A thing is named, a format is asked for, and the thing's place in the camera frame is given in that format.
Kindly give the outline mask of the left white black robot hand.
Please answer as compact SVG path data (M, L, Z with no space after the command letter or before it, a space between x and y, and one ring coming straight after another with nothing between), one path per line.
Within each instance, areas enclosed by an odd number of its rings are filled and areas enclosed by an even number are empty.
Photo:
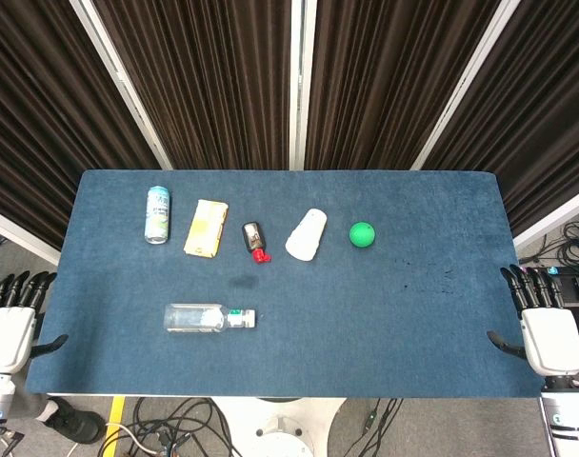
M62 334L50 343L35 343L40 311L55 279L54 272L32 275L25 270L0 281L0 375L19 372L27 361L53 353L68 341Z

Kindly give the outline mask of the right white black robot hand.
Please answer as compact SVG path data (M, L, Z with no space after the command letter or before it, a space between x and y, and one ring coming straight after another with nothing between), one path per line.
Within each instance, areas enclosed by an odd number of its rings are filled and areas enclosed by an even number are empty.
M544 378L572 378L579 373L579 331L565 308L561 289L551 275L514 264L501 268L514 304L523 344L511 345L493 330L489 341L502 352L523 359Z

